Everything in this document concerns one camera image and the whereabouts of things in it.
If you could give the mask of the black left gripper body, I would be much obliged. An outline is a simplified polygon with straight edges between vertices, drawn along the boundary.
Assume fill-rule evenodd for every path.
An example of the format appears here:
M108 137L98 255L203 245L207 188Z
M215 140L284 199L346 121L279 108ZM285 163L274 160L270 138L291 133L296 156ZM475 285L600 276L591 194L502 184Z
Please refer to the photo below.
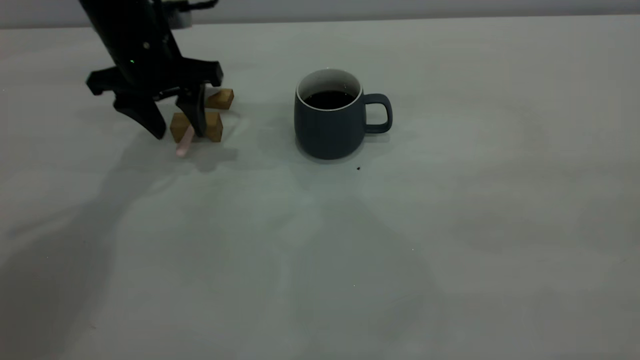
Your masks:
M192 84L220 86L220 62L183 57L165 20L94 26L114 66L92 71L86 84L94 95L121 91L157 98Z

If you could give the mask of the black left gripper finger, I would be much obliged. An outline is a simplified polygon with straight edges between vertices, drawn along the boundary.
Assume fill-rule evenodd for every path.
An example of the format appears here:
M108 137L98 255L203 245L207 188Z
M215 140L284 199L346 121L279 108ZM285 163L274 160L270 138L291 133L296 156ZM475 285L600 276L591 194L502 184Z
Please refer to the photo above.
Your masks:
M136 121L156 139L165 136L167 126L153 98L116 92L113 107Z
M176 106L185 114L197 137L204 137L207 130L205 116L205 84L190 84L180 88Z

